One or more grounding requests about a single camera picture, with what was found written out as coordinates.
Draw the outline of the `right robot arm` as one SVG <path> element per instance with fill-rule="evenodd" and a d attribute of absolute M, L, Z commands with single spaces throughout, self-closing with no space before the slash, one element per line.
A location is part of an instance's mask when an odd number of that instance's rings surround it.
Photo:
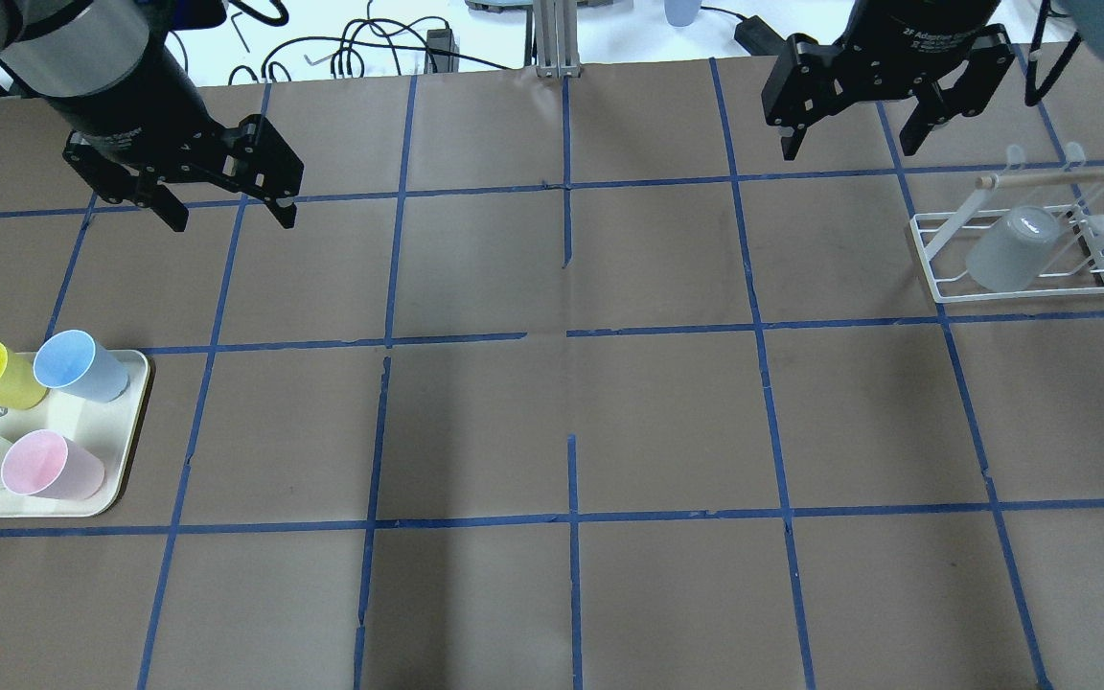
<path fill-rule="evenodd" d="M 898 136 L 907 156 L 952 119 L 981 114 L 1016 60 L 1006 28 L 992 21 L 997 8 L 995 1 L 858 1 L 836 42 L 786 38 L 761 92 L 781 156 L 793 161 L 815 123 L 853 104 L 914 98 Z M 1104 61 L 1104 1 L 1065 1 L 1062 12 L 1074 31 L 1055 64 L 1040 74 L 1037 59 L 1026 59 L 1028 106 L 1045 98 L 1079 47 Z"/>

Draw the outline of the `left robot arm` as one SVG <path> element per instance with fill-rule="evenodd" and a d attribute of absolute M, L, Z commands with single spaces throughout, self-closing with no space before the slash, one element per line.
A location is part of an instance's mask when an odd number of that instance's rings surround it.
<path fill-rule="evenodd" d="M 70 124 L 62 157 L 104 202 L 181 232 L 171 187 L 206 183 L 294 226 L 301 157 L 262 114 L 217 123 L 135 1 L 0 1 L 0 64 Z"/>

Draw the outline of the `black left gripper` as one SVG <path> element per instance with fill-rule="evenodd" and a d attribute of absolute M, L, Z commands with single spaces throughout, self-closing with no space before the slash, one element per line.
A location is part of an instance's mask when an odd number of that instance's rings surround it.
<path fill-rule="evenodd" d="M 302 158 L 262 114 L 215 121 L 174 59 L 142 57 L 109 86 L 65 97 L 62 117 L 73 128 L 64 160 L 104 204 L 151 210 L 183 233 L 189 210 L 172 187 L 206 184 L 295 226 Z"/>

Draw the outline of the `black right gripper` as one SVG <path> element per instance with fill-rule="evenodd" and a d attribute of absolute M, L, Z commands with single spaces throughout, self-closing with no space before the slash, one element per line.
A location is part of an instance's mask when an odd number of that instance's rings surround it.
<path fill-rule="evenodd" d="M 916 98 L 899 132 L 902 153 L 955 115 L 976 117 L 1012 66 L 995 1 L 856 1 L 841 35 L 792 34 L 761 91 L 764 118 L 794 161 L 815 123 L 851 104 Z"/>

